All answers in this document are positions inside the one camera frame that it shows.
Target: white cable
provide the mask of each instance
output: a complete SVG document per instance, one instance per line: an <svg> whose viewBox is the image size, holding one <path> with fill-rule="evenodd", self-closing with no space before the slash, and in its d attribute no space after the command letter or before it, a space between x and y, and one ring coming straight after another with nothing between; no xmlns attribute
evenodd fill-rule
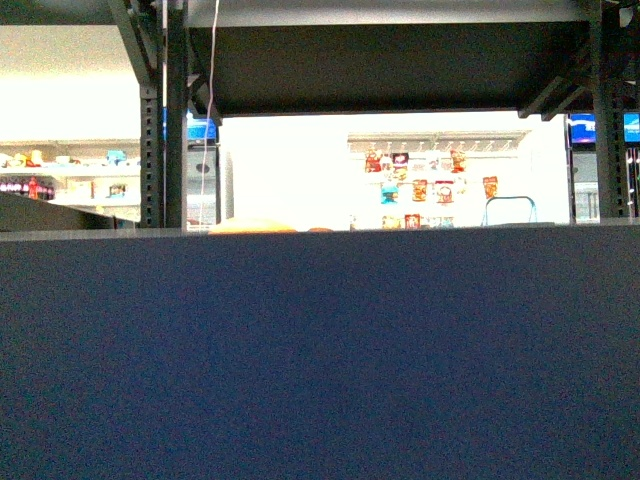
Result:
<svg viewBox="0 0 640 480"><path fill-rule="evenodd" d="M207 166L207 153L209 146L209 123L211 121L211 109L213 108L213 71L214 71L214 62L216 56L216 30L218 27L218 14L220 13L220 0L216 0L216 12L213 16L213 27L211 28L211 68L209 69L209 104L207 105L207 118L206 118L206 126L204 129L204 155L202 159L202 179L200 183L200 215L198 218L199 226L202 225L202 219L204 215L204 182L205 182L205 169Z"/></svg>

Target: bottle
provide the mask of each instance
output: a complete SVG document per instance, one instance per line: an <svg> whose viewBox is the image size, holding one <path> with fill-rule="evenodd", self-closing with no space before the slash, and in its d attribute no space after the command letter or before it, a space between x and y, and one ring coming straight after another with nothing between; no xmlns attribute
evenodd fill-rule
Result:
<svg viewBox="0 0 640 480"><path fill-rule="evenodd" d="M38 181L36 180L36 177L31 177L31 180L29 181L29 198L32 200L38 199Z"/></svg>

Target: hanging snack bag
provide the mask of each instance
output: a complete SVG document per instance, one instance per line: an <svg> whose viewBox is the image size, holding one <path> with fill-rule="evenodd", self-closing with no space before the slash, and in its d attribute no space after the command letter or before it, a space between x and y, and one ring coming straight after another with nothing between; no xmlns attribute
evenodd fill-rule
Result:
<svg viewBox="0 0 640 480"><path fill-rule="evenodd" d="M382 229L383 230L397 230L401 228L400 219L393 215L385 215L382 217Z"/></svg>
<svg viewBox="0 0 640 480"><path fill-rule="evenodd" d="M456 194L464 195L467 193L467 179L464 175L458 175L455 180Z"/></svg>
<svg viewBox="0 0 640 480"><path fill-rule="evenodd" d="M429 168L429 160L426 159L411 159L411 162L409 162L409 170L416 174L423 174L429 171Z"/></svg>
<svg viewBox="0 0 640 480"><path fill-rule="evenodd" d="M467 169L467 154L461 150L451 150L453 173L461 173Z"/></svg>
<svg viewBox="0 0 640 480"><path fill-rule="evenodd" d="M453 217L442 217L440 219L440 228L453 228Z"/></svg>
<svg viewBox="0 0 640 480"><path fill-rule="evenodd" d="M376 152L373 148L367 150L366 154L366 163L364 167L364 171L366 173L379 172L382 170L380 166L380 159L382 155L378 156L379 152Z"/></svg>
<svg viewBox="0 0 640 480"><path fill-rule="evenodd" d="M436 194L438 195L438 203L453 203L453 181L437 181Z"/></svg>
<svg viewBox="0 0 640 480"><path fill-rule="evenodd" d="M394 183L385 183L382 185L382 201L383 205L398 203L398 186Z"/></svg>
<svg viewBox="0 0 640 480"><path fill-rule="evenodd" d="M414 213L404 216L404 228L407 230L420 230L420 214Z"/></svg>
<svg viewBox="0 0 640 480"><path fill-rule="evenodd" d="M487 200L498 194L498 177L484 177L482 183L484 183L484 194Z"/></svg>
<svg viewBox="0 0 640 480"><path fill-rule="evenodd" d="M453 170L453 160L448 157L444 157L440 159L440 170L445 172L450 172Z"/></svg>
<svg viewBox="0 0 640 480"><path fill-rule="evenodd" d="M400 181L407 179L407 172L409 171L409 154L408 153L394 153L393 154L393 169L394 177Z"/></svg>
<svg viewBox="0 0 640 480"><path fill-rule="evenodd" d="M414 202L427 201L427 181L426 180L415 180L413 182L413 201Z"/></svg>
<svg viewBox="0 0 640 480"><path fill-rule="evenodd" d="M393 178L393 160L391 160L391 157L389 155L384 155L381 159L380 159L380 168L381 171L384 175L384 177L387 180L391 180Z"/></svg>

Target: perforated post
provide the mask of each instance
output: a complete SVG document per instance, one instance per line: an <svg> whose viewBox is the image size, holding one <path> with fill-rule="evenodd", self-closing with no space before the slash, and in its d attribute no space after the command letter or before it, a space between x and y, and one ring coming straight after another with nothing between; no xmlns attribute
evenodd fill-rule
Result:
<svg viewBox="0 0 640 480"><path fill-rule="evenodd" d="M140 87L140 110L140 226L163 228L162 100L156 88Z"/></svg>
<svg viewBox="0 0 640 480"><path fill-rule="evenodd" d="M593 107L596 117L600 218L628 217L629 184L624 138L624 106L620 73L614 68L613 45L620 29L619 12L604 2L591 19Z"/></svg>

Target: shelf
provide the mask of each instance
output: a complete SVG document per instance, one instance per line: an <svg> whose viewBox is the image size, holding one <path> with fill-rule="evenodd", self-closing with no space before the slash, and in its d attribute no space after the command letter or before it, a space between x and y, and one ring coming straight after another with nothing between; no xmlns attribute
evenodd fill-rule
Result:
<svg viewBox="0 0 640 480"><path fill-rule="evenodd" d="M0 140L0 149L15 147L109 147L109 146L140 146L139 139L133 138L97 138L81 140Z"/></svg>
<svg viewBox="0 0 640 480"><path fill-rule="evenodd" d="M43 167L0 168L0 176L31 175L34 177L139 177L140 167Z"/></svg>
<svg viewBox="0 0 640 480"><path fill-rule="evenodd" d="M53 205L64 205L67 207L135 207L140 205L139 198L62 198L51 200Z"/></svg>

